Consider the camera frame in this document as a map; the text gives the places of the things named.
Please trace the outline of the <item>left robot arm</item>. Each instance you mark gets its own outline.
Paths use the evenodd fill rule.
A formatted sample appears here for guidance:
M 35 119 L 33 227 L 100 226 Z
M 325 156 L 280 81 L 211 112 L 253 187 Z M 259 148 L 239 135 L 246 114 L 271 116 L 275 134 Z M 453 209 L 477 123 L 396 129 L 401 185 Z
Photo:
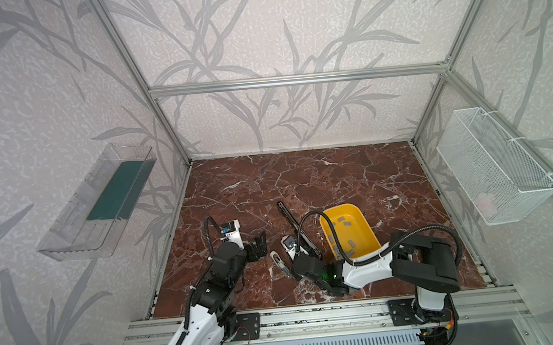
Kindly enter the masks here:
M 225 238 L 187 300 L 183 322 L 167 345 L 221 345 L 237 332 L 231 302 L 245 267 L 268 253 L 265 232 L 252 242 Z

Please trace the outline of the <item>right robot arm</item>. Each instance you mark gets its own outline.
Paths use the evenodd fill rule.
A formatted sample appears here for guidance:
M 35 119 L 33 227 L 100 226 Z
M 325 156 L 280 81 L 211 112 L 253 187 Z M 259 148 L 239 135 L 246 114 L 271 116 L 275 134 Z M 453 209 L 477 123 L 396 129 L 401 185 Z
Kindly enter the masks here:
M 457 274 L 464 245 L 448 227 L 443 230 L 453 238 L 456 249 L 448 241 L 422 234 L 438 228 L 434 225 L 400 232 L 391 243 L 349 262 L 323 262 L 292 242 L 286 245 L 292 260 L 291 276 L 297 281 L 307 279 L 333 297 L 344 297 L 373 282 L 395 278 L 416 287 L 414 309 L 419 314 L 442 311 L 446 297 L 460 290 Z

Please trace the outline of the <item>beige white stapler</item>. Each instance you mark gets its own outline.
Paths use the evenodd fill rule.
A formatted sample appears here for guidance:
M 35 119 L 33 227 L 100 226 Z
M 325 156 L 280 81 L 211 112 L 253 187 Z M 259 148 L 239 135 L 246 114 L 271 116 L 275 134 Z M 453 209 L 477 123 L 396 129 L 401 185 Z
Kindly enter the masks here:
M 292 279 L 292 274 L 289 268 L 287 268 L 286 264 L 284 263 L 284 260 L 280 257 L 277 251 L 271 251 L 270 257 L 272 258 L 273 262 L 276 264 L 276 266 L 280 269 L 281 272 L 288 278 Z

